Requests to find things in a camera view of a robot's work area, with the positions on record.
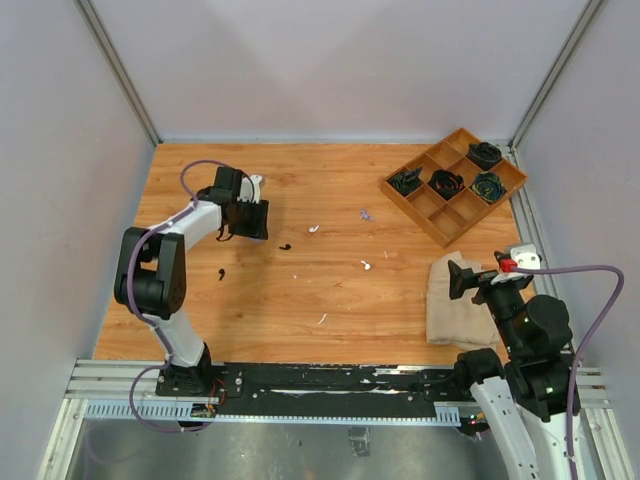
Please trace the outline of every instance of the gray wall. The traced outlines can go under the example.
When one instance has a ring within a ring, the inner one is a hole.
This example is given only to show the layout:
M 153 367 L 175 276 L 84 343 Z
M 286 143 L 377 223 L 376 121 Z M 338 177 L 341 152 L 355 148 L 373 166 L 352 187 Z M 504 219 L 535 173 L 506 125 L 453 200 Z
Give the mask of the gray wall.
M 626 287 L 587 352 L 640 473 L 640 3 L 609 2 L 520 153 L 552 263 L 612 263 Z M 578 338 L 614 285 L 611 274 L 559 277 Z
M 0 65 L 0 465 L 21 480 L 93 349 L 152 147 L 70 0 L 0 2 Z
M 165 140 L 509 138 L 585 0 L 94 0 Z

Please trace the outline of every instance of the wooden box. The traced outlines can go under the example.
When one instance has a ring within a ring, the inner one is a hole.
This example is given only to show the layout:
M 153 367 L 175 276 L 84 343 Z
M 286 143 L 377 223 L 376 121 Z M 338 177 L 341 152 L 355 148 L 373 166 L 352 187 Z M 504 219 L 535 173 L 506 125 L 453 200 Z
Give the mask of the wooden box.
M 527 176 L 503 157 L 489 171 L 502 180 L 506 189 L 504 195 L 493 204 L 486 203 L 476 195 L 470 187 L 482 169 L 466 155 L 469 144 L 480 142 L 480 139 L 461 128 L 403 165 L 382 182 L 382 192 L 441 247 L 447 247 L 453 243 L 499 205 L 506 202 L 527 181 Z M 389 179 L 395 174 L 418 167 L 422 167 L 419 177 L 422 184 L 406 197 L 389 184 Z M 439 169 L 449 170 L 462 176 L 464 190 L 449 200 L 441 197 L 427 185 L 433 172 Z

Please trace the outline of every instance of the small blue object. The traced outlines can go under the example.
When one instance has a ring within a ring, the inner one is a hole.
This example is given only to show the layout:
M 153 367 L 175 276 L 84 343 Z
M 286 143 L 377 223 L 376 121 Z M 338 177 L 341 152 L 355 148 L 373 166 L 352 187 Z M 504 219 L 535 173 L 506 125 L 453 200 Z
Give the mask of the small blue object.
M 360 220 L 371 220 L 372 222 L 376 221 L 376 219 L 369 215 L 367 213 L 367 210 L 364 208 L 360 210 Z

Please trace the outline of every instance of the wooden tabletop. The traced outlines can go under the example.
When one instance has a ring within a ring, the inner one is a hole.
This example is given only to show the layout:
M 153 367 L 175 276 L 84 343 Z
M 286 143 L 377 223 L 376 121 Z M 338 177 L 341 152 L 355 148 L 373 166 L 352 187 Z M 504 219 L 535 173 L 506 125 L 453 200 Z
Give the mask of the wooden tabletop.
M 460 352 L 426 341 L 433 261 L 460 250 L 495 265 L 517 243 L 507 203 L 442 249 L 380 192 L 380 181 L 425 145 L 164 144 L 156 151 L 136 225 L 158 223 L 189 198 L 179 174 L 211 158 L 265 176 L 269 240 L 203 239 L 187 255 L 185 306 L 215 361 L 451 364 Z M 210 185 L 215 168 L 187 175 Z M 360 219 L 366 208 L 375 221 Z M 320 225 L 316 233 L 308 228 Z M 278 247 L 291 244 L 284 251 Z M 371 264 L 365 270 L 361 260 Z M 219 280 L 218 270 L 226 275 Z M 499 353 L 504 357 L 504 350 Z M 112 301 L 99 359 L 161 359 L 149 329 Z

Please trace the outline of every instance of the beige cloth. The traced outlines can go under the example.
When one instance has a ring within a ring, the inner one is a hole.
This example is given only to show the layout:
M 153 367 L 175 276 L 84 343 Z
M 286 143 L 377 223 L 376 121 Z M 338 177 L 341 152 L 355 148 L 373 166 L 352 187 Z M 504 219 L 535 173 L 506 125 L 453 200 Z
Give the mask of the beige cloth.
M 487 305 L 471 303 L 478 289 L 467 290 L 458 300 L 449 299 L 449 260 L 474 272 L 482 270 L 480 263 L 464 260 L 460 252 L 449 253 L 433 263 L 427 289 L 427 341 L 436 345 L 452 343 L 463 350 L 495 350 L 500 336 Z

